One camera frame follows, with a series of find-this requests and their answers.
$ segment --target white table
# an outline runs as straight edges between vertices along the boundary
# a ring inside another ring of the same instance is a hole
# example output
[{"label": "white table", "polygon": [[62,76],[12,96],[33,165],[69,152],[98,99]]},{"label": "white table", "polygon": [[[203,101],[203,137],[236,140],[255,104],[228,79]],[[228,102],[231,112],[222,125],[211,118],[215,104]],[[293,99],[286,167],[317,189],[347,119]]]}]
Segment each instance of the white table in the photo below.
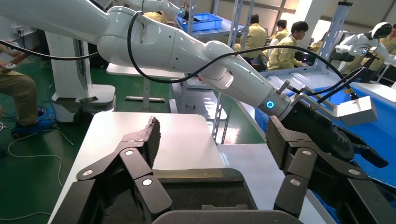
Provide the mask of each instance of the white table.
[{"label": "white table", "polygon": [[[272,210],[285,177],[267,144],[218,145],[226,168],[243,174],[259,210]],[[299,218],[304,224],[335,224],[333,218],[308,190]]]},{"label": "white table", "polygon": [[[141,69],[144,74],[153,78],[166,78],[166,79],[181,79],[184,78],[184,73],[180,72],[169,72],[157,69]],[[124,67],[115,64],[109,64],[106,69],[107,73],[112,75],[124,75],[124,76],[141,76],[141,74],[134,67]],[[165,103],[163,98],[151,98],[150,97],[150,80],[143,78],[143,97],[127,96],[125,100],[138,100],[143,101],[143,109],[149,109],[149,102],[161,102]]]},{"label": "white table", "polygon": [[143,129],[150,116],[161,126],[161,141],[153,169],[223,168],[204,117],[196,114],[101,112],[94,116],[80,151],[48,221],[50,224],[77,173],[112,153],[122,137]]}]

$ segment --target blue led ring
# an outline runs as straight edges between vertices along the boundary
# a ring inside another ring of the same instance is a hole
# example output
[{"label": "blue led ring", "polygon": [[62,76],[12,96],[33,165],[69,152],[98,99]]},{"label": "blue led ring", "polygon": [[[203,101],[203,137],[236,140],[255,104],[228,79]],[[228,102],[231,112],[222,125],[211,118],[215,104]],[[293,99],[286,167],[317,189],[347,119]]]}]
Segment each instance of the blue led ring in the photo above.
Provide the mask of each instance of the blue led ring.
[{"label": "blue led ring", "polygon": [[267,107],[268,107],[269,109],[274,108],[274,106],[275,106],[275,104],[274,104],[273,101],[268,101],[268,102],[267,102]]}]

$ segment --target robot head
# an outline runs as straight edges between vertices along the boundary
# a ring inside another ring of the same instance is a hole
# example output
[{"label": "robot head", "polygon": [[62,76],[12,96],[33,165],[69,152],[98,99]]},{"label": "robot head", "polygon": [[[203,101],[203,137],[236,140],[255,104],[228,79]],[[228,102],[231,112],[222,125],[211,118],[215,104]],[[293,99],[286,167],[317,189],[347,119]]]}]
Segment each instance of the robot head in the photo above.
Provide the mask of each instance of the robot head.
[{"label": "robot head", "polygon": [[371,37],[373,39],[384,38],[387,37],[391,31],[392,31],[392,25],[390,23],[381,22],[374,27],[373,31],[371,32]]}]

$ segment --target worker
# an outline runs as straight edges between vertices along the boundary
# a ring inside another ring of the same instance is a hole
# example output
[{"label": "worker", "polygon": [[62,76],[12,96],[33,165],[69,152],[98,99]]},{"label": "worker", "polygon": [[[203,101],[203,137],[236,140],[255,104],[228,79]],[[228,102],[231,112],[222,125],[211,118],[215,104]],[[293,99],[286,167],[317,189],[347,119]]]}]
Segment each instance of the worker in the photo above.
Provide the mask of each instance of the worker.
[{"label": "worker", "polygon": [[[304,21],[299,21],[291,27],[291,35],[283,38],[278,45],[297,46],[297,41],[302,40],[305,32],[308,31],[308,24]],[[267,67],[269,71],[292,69],[294,65],[297,67],[307,66],[307,64],[297,61],[294,58],[295,50],[288,48],[276,48],[269,56]]]},{"label": "worker", "polygon": [[278,20],[278,22],[276,22],[277,31],[269,38],[269,41],[272,41],[273,39],[278,39],[279,41],[283,40],[283,38],[289,34],[286,26],[286,20]]},{"label": "worker", "polygon": [[313,42],[313,43],[310,45],[311,51],[312,51],[313,53],[319,54],[320,48],[322,47],[323,40],[325,40],[325,37],[326,37],[326,33],[323,34],[323,37],[322,37],[322,39],[321,39],[320,41]]},{"label": "worker", "polygon": [[[276,22],[277,30],[274,33],[274,35],[272,35],[269,38],[269,41],[272,41],[273,39],[277,39],[278,41],[283,40],[283,38],[285,38],[289,34],[289,31],[286,28],[286,25],[287,25],[287,21],[286,20],[278,20],[278,22]],[[263,63],[266,63],[268,58],[269,58],[268,49],[262,51],[261,60],[263,61]]]},{"label": "worker", "polygon": [[[11,52],[7,46],[0,44],[0,54],[2,52],[12,57],[20,55],[19,52]],[[20,134],[32,134],[51,128],[52,121],[38,119],[36,84],[33,79],[5,69],[7,64],[10,63],[0,60],[0,93],[14,98],[17,115],[14,131]],[[0,116],[2,113],[3,108],[0,105]]]},{"label": "worker", "polygon": [[[396,24],[392,26],[392,31],[390,32],[390,34],[385,37],[385,38],[381,38],[380,42],[384,45],[384,47],[386,47],[386,49],[388,50],[388,53],[392,54],[392,55],[396,55]],[[362,75],[361,77],[361,82],[362,83],[369,83],[370,80],[375,76],[375,74],[377,73],[377,71],[381,68],[381,66],[384,63],[384,58],[379,55],[376,52],[371,51],[371,53],[378,57],[379,59],[374,60],[370,67],[368,68],[367,72],[365,74]],[[361,65],[364,66],[364,64],[369,60],[370,58],[365,57],[363,59],[363,61],[361,62]]]},{"label": "worker", "polygon": [[168,20],[166,19],[163,11],[153,12],[153,13],[145,13],[144,15],[152,20],[157,21],[157,22],[161,22],[163,24],[168,24]]},{"label": "worker", "polygon": [[[241,44],[243,43],[243,39],[245,38],[245,34],[240,38],[240,44],[237,43],[234,46],[235,51],[241,50]],[[259,15],[252,15],[250,19],[249,31],[247,33],[247,39],[245,44],[245,50],[264,47],[265,42],[267,40],[267,31],[259,25]],[[243,55],[243,58],[252,65],[252,60],[257,58],[260,55],[261,51],[249,52]]]}]

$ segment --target power outlet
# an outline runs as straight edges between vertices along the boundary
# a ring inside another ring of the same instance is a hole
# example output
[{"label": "power outlet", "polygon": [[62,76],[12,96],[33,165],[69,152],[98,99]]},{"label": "power outlet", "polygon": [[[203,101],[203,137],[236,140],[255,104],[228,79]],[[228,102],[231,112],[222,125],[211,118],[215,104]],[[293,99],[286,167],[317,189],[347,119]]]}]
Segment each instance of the power outlet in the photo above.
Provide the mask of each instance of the power outlet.
[{"label": "power outlet", "polygon": [[19,26],[19,25],[14,26],[14,27],[13,27],[13,33],[14,33],[14,34],[19,34],[19,32],[23,32],[22,26]]}]

